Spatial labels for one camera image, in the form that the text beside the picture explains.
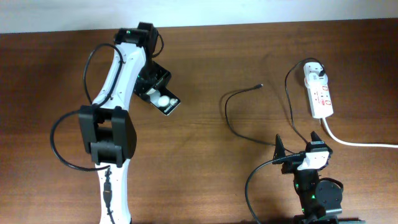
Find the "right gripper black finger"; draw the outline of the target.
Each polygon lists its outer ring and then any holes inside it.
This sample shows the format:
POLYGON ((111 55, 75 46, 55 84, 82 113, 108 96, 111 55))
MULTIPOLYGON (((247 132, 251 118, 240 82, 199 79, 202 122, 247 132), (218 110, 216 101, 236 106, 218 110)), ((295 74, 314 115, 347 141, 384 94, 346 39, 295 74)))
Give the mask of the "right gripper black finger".
POLYGON ((285 147, 282 143, 279 134, 276 134, 275 137, 275 150, 273 155, 273 164, 281 164, 283 163, 283 159, 285 157, 285 147))
POLYGON ((318 134, 315 131, 312 131, 310 133, 310 137, 311 137, 311 143, 323 142, 323 140, 318 136, 318 134))

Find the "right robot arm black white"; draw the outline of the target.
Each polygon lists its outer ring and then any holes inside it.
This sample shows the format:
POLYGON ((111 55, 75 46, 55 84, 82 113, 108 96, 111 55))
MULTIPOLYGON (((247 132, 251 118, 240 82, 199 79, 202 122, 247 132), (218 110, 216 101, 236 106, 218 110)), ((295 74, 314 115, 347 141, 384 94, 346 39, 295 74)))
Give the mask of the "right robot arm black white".
POLYGON ((287 155, 277 135, 273 164, 282 166, 281 173, 294 175, 294 189, 302 208, 302 214, 293 217, 294 223, 338 223, 337 216, 342 213, 343 184, 319 175, 328 165, 333 150, 316 132, 311 133, 311 139, 303 151, 287 155))

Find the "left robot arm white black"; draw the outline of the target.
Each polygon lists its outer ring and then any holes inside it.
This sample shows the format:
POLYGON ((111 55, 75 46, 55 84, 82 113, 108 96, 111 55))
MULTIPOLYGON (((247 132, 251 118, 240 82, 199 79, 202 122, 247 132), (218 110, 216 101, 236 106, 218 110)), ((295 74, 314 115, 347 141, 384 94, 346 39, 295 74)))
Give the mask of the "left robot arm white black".
POLYGON ((129 115, 133 95, 168 116, 180 99, 167 89, 172 75, 153 59, 163 38, 151 23, 121 28, 110 45, 113 62, 97 97, 78 112, 85 151, 95 163, 101 195, 101 223, 131 223, 127 173, 137 134, 129 115))

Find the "black smartphone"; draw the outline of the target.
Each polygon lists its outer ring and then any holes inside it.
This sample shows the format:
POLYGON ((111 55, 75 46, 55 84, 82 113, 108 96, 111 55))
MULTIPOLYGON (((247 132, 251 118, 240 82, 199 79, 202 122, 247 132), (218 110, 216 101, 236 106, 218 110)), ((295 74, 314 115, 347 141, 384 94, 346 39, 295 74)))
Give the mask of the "black smartphone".
POLYGON ((150 97, 150 103, 166 116, 170 115, 181 103, 181 100, 166 88, 158 90, 151 88, 147 95, 150 97))

